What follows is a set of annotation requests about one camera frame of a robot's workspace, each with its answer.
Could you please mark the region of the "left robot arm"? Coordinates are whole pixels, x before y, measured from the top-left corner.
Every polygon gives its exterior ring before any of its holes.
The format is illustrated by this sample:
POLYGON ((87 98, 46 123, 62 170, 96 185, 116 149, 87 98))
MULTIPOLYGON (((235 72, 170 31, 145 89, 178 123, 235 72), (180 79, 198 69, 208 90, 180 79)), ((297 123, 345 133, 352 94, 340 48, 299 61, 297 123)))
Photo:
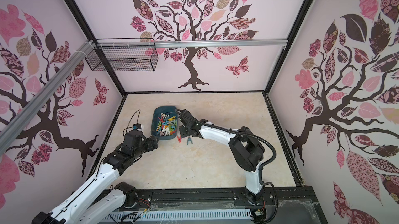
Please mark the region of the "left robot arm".
POLYGON ((137 204, 135 187, 121 182, 102 199, 108 189, 144 153, 159 147, 154 136, 145 137, 141 130, 129 131, 124 140, 109 153, 95 172, 80 188, 49 213, 40 212, 34 224, 96 224, 120 207, 132 208, 137 204))

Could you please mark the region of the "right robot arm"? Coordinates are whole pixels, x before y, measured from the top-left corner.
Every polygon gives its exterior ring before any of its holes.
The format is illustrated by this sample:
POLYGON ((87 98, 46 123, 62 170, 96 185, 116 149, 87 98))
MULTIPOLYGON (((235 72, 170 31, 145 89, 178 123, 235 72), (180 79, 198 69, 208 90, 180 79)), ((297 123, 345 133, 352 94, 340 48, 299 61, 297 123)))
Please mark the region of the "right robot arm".
POLYGON ((245 126, 240 129, 217 127, 205 119, 197 120, 187 110, 176 110, 176 113, 182 123, 179 127, 182 137, 212 140, 230 148, 236 163, 245 171, 248 201, 259 203, 264 192, 259 179, 259 166, 265 149, 258 139, 252 137, 252 131, 245 126))

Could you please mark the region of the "dark teal clothespin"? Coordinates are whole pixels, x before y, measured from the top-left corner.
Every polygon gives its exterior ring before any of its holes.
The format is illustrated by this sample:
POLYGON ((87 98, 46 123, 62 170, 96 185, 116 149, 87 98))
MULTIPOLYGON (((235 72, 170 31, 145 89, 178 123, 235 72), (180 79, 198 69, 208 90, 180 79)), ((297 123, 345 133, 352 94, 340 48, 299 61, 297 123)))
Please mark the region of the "dark teal clothespin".
POLYGON ((192 138, 190 138, 190 137, 188 137, 188 139, 187 139, 187 145, 189 145, 189 144, 193 145, 192 138))

